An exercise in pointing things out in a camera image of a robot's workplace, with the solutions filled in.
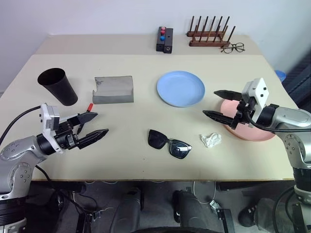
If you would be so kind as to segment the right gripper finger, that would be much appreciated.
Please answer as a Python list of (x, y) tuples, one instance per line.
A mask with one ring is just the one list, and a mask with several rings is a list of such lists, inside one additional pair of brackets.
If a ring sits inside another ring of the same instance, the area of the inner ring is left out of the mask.
[(209, 117), (210, 119), (212, 119), (216, 122), (222, 123), (222, 124), (227, 125), (227, 126), (237, 126), (237, 123), (234, 122), (234, 118), (225, 116), (220, 112), (210, 111), (210, 110), (203, 110), (202, 112), (207, 117)]
[(214, 91), (214, 94), (226, 100), (236, 100), (236, 101), (242, 100), (242, 94), (235, 91), (218, 90)]

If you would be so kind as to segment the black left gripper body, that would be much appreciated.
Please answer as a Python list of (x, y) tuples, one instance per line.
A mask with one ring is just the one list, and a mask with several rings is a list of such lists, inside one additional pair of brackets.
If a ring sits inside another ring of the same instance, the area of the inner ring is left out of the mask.
[(70, 150), (75, 147), (81, 149), (79, 139), (72, 131), (74, 126), (77, 125), (80, 125), (78, 116), (68, 118), (65, 121), (59, 123), (58, 129), (55, 131), (56, 135), (54, 138), (62, 149)]

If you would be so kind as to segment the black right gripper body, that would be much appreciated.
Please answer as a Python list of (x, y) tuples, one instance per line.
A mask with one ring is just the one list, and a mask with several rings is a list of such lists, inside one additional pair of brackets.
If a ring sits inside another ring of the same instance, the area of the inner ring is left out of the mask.
[(237, 125), (249, 124), (251, 119), (251, 114), (255, 109), (256, 99), (250, 97), (249, 100), (241, 100), (237, 106), (237, 112), (233, 118), (230, 128), (236, 129)]

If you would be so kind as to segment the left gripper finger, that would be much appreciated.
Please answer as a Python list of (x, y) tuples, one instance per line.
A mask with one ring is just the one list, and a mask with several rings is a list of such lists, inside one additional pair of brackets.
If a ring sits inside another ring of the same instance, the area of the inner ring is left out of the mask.
[(96, 130), (88, 133), (85, 137), (78, 139), (77, 147), (83, 149), (99, 140), (101, 140), (107, 133), (109, 129)]
[(98, 113), (96, 113), (96, 112), (85, 112), (85, 113), (79, 114), (77, 116), (79, 125), (82, 125), (82, 124), (85, 124), (87, 122), (90, 122), (97, 115), (98, 115)]

